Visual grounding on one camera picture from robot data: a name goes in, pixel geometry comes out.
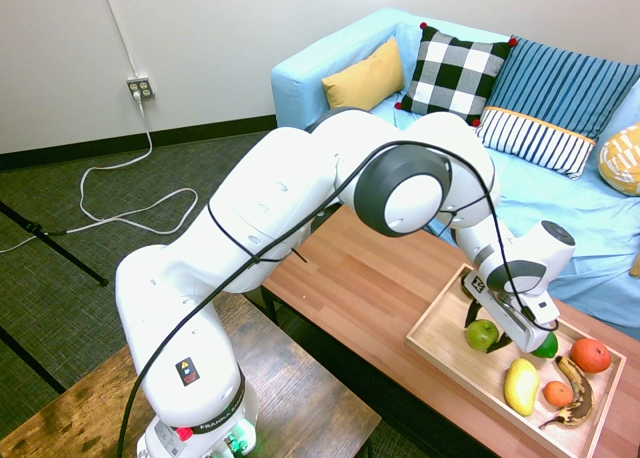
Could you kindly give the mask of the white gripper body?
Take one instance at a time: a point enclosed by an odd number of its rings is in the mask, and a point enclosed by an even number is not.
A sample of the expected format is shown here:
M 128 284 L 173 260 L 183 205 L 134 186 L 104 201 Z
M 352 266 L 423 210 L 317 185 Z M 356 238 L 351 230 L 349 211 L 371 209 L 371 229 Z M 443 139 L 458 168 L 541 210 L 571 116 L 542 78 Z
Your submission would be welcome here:
M 559 310 L 547 292 L 537 296 L 484 290 L 481 305 L 524 352 L 536 350 L 558 328 Z

